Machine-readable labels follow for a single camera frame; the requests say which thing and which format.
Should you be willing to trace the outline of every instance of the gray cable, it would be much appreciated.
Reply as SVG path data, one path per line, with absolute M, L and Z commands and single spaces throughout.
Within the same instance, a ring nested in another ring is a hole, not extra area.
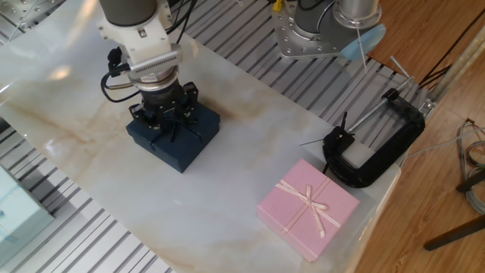
M 458 132 L 459 136 L 464 136 L 463 130 L 471 126 L 472 123 L 470 121 L 465 122 L 461 127 L 460 131 Z M 460 149 L 460 159 L 462 160 L 462 174 L 463 174 L 463 180 L 467 180 L 469 177 L 471 177 L 476 171 L 481 170 L 481 168 L 474 168 L 473 170 L 470 171 L 470 173 L 467 174 L 467 159 L 466 159 L 466 154 L 465 154 L 465 149 L 463 149 L 463 143 L 462 139 L 458 139 L 458 148 Z M 485 215 L 485 202 L 483 202 L 480 198 L 478 198 L 477 194 L 473 191 L 473 187 L 465 193 L 467 196 L 467 200 L 470 203 L 470 205 L 480 214 Z
M 419 155 L 419 154 L 421 154 L 423 152 L 427 152 L 427 151 L 432 150 L 432 149 L 436 149 L 436 148 L 440 148 L 440 147 L 449 145 L 449 144 L 455 142 L 456 140 L 460 140 L 460 139 L 462 139 L 464 137 L 467 137 L 467 136 L 469 136 L 469 135 L 471 135 L 473 133 L 476 133 L 478 131 L 485 131 L 485 127 L 481 127 L 481 128 L 476 129 L 476 130 L 472 130 L 472 131 L 470 131 L 468 133 L 464 133 L 464 134 L 462 134 L 460 136 L 457 136 L 457 137 L 455 137 L 452 140 L 448 140 L 448 141 L 446 141 L 444 143 L 441 143 L 441 144 L 438 144 L 438 145 L 435 145 L 435 146 L 431 146 L 431 147 L 427 147 L 426 149 L 419 150 L 417 152 L 412 153 L 411 155 L 408 155 L 407 157 L 412 157 L 412 156 Z

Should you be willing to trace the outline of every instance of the white cable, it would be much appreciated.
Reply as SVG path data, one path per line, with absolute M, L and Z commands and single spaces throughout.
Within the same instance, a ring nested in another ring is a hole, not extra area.
M 364 49 L 362 48 L 361 33 L 360 31 L 358 31 L 358 25 L 356 25 L 356 28 L 357 28 L 357 37 L 358 37 L 358 47 L 361 48 L 362 62 L 364 63 L 364 70 L 365 70 L 365 73 L 367 74 L 368 70 L 367 70 L 367 64 L 365 63 Z
M 457 136 L 456 138 L 454 138 L 454 139 L 452 139 L 452 140 L 448 140 L 448 141 L 446 141 L 446 142 L 444 142 L 444 143 L 441 143 L 441 144 L 438 144 L 438 145 L 435 145 L 435 146 L 431 146 L 431 147 L 427 147 L 426 149 L 422 149 L 422 150 L 420 150 L 420 151 L 414 152 L 414 153 L 412 153 L 411 155 L 408 155 L 408 157 L 412 157 L 412 156 L 415 156 L 415 155 L 419 155 L 419 154 L 421 154 L 421 153 L 423 153 L 423 152 L 427 152 L 427 151 L 432 150 L 432 149 L 436 149 L 436 148 L 440 148 L 440 147 L 443 147 L 443 146 L 449 145 L 450 143 L 453 143 L 453 142 L 455 142 L 456 140 L 460 140 L 460 139 L 462 139 L 462 138 L 464 138 L 464 137 L 467 137 L 467 136 L 469 136 L 469 135 L 471 135 L 471 134 L 473 134 L 473 133 L 476 133 L 476 132 L 478 132 L 478 131 L 481 131 L 481 130 L 485 130 L 485 127 L 481 127 L 481 128 L 476 129 L 476 130 L 472 130 L 472 131 L 470 131 L 470 132 L 468 132 L 468 133 L 464 133 L 464 134 L 462 134 L 461 136 Z
M 32 11 L 33 7 L 35 5 L 37 5 L 37 2 L 39 0 L 36 0 L 29 8 L 29 10 L 27 11 L 27 13 L 23 16 L 22 20 L 20 20 L 20 23 L 17 25 L 17 27 L 15 27 L 15 30 L 14 32 L 12 33 L 12 35 L 10 35 L 10 38 L 8 38 L 8 41 L 10 42 L 12 40 L 12 38 L 14 38 L 14 35 L 15 33 L 17 32 L 18 28 L 20 27 L 20 25 L 22 25 L 23 21 L 25 20 L 25 18 L 27 18 L 27 16 L 29 16 L 29 13 Z
M 473 125 L 470 121 L 465 122 L 461 127 L 460 131 L 458 132 L 458 135 L 464 136 L 463 135 L 463 130 L 468 127 Z M 461 159 L 461 164 L 462 164 L 462 174 L 463 174 L 463 181 L 467 180 L 470 178 L 472 175 L 474 175 L 477 171 L 482 170 L 482 168 L 474 168 L 471 170 L 469 173 L 467 173 L 467 159 L 465 155 L 465 149 L 463 148 L 463 143 L 462 140 L 460 139 L 458 141 L 458 148 L 460 149 L 460 159 Z M 465 193 L 467 197 L 467 201 L 470 203 L 471 207 L 474 208 L 478 213 L 485 215 L 485 202 L 483 202 L 477 194 L 473 191 L 473 187 L 470 190 L 467 190 Z

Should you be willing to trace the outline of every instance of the metal mounting plate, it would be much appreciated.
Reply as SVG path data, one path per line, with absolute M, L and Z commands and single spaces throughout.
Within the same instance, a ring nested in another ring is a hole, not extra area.
M 7 18 L 16 26 L 22 22 L 20 28 L 24 29 L 48 17 L 64 1 L 45 0 L 36 2 L 36 0 L 3 0 L 0 3 L 0 15 Z
M 285 59 L 300 60 L 334 57 L 340 54 L 320 34 L 302 33 L 295 24 L 297 2 L 283 2 L 281 11 L 273 11 L 270 6 L 274 32 L 276 33 L 281 56 Z

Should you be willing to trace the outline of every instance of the metal bracket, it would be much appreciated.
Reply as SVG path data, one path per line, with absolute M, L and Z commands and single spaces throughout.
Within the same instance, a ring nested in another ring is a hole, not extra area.
M 181 62 L 182 46 L 172 44 L 172 51 L 130 67 L 131 70 L 128 73 L 128 76 L 130 79 L 141 78 L 153 73 L 168 70 Z
M 431 101 L 431 99 L 426 99 L 419 108 L 419 112 L 422 113 L 424 119 L 427 120 L 431 116 L 431 114 L 433 114 L 436 106 L 437 104 Z
M 340 51 L 325 37 L 305 32 L 295 24 L 296 5 L 297 2 L 283 2 L 281 11 L 269 7 L 281 56 L 291 60 L 338 56 Z
M 46 1 L 21 1 L 4 0 L 0 3 L 0 16 L 7 18 L 15 26 L 22 23 L 20 28 L 25 29 L 38 24 L 41 20 L 48 17 L 65 0 L 46 0 Z

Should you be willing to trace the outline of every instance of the pink gift box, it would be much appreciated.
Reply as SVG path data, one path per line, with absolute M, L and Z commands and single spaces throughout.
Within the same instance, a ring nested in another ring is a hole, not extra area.
M 313 262 L 358 203 L 354 196 L 301 159 L 259 204 L 258 217 L 303 258 Z

